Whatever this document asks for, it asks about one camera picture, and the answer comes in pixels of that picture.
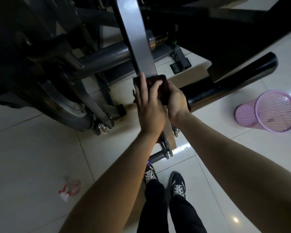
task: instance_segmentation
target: black sneaker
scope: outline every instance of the black sneaker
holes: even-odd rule
[[[143,180],[145,184],[148,184],[148,182],[151,181],[152,179],[157,180],[157,175],[152,164],[150,163],[150,161],[148,161],[148,164],[146,165],[145,174],[143,176]]]
[[[181,195],[185,198],[185,182],[182,175],[178,172],[172,172],[170,178],[171,197]]]

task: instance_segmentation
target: person's left arm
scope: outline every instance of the person's left arm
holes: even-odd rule
[[[141,75],[136,100],[141,132],[115,163],[89,188],[70,212],[59,233],[122,232],[135,203],[151,151],[165,125],[157,100],[157,81],[148,93]]]

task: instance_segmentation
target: pink trash can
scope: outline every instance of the pink trash can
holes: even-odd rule
[[[257,99],[237,106],[234,117],[243,127],[287,132],[291,130],[291,96],[278,90],[266,91]]]

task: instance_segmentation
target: tile floor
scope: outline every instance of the tile floor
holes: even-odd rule
[[[267,10],[275,0],[264,0],[261,5],[257,2],[249,0],[241,8]],[[117,34],[116,29],[106,31]],[[274,53],[279,66],[273,74],[193,114],[225,136],[291,171],[291,133],[276,135],[247,129],[233,120],[237,105],[268,89],[291,93],[291,39],[277,47]],[[167,75],[179,87],[207,76],[206,69],[210,65],[189,51],[185,54],[193,67],[176,76],[169,66],[173,63],[171,58],[156,63],[158,72]],[[84,83],[95,100],[103,101],[95,79],[85,79]],[[113,85],[114,102],[130,105],[132,90],[132,77]],[[108,135],[95,136],[91,132],[76,132],[33,108],[0,106],[0,233],[58,232],[82,194],[121,155],[139,131],[136,109],[129,109]],[[209,233],[259,232],[225,194],[182,133],[176,143],[174,157],[154,164],[159,180],[166,186],[172,171],[182,173],[187,185],[187,200],[195,207]],[[65,203],[57,191],[70,180],[82,181],[83,189]],[[136,232],[145,201],[143,191],[142,184],[125,232]],[[170,232],[175,232],[170,214],[168,220]]]

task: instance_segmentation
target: shoelace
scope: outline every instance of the shoelace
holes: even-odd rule
[[[183,197],[185,195],[182,185],[174,185],[173,186],[173,192],[174,192],[174,195],[178,194],[178,195],[181,195]]]
[[[149,170],[145,173],[146,183],[148,183],[152,179],[156,179],[156,176],[154,175],[153,170]]]

